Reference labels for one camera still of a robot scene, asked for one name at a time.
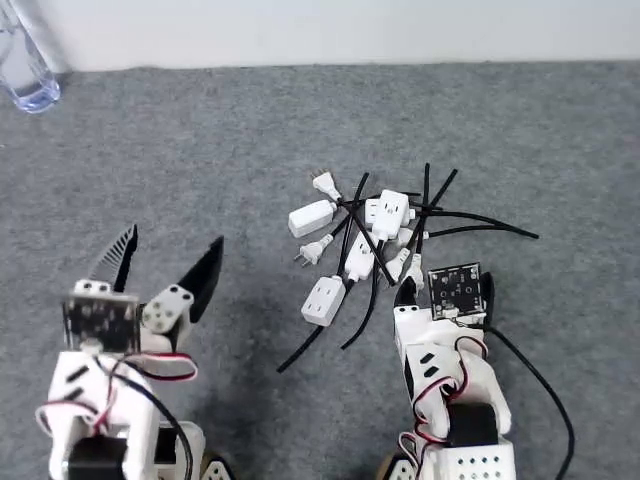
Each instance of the red and white wire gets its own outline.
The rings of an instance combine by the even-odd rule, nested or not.
[[[84,421],[88,425],[93,424],[96,418],[96,415],[98,413],[98,411],[95,408],[93,408],[91,405],[83,402],[77,402],[77,401],[71,401],[71,400],[51,400],[41,405],[40,407],[38,407],[35,412],[36,422],[38,423],[38,426],[49,437],[53,436],[53,434],[51,432],[51,427],[49,425],[49,419],[47,418],[47,411],[54,407],[57,407],[57,408],[66,407],[67,409],[76,411],[78,413],[76,416],[84,419]]]
[[[413,443],[413,452],[410,451],[404,444],[404,439],[407,437]],[[413,466],[413,468],[417,470],[420,467],[420,461],[418,460],[418,457],[417,457],[416,445],[417,443],[413,433],[402,432],[400,435],[398,435],[398,447],[400,447],[400,450],[402,450],[404,454],[409,458],[409,462],[411,462],[411,465]]]
[[[136,364],[136,360],[156,360],[162,363],[165,362],[181,362],[186,363],[191,367],[191,371],[179,375],[157,375],[155,373],[148,372],[143,367]],[[118,367],[122,364],[128,364],[130,368],[134,368],[144,377],[152,380],[159,380],[164,382],[186,382],[195,379],[198,376],[198,365],[186,353],[161,353],[161,352],[140,352],[124,355],[114,363],[113,367],[109,371],[109,387],[107,388],[107,405],[105,409],[98,415],[97,420],[93,423],[94,433],[97,433],[103,428],[107,427],[108,416],[115,403],[116,391],[113,388],[113,374],[116,373]]]

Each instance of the water bottle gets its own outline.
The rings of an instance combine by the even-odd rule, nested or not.
[[[0,85],[16,106],[43,112],[60,98],[60,86],[9,0],[0,0]]]

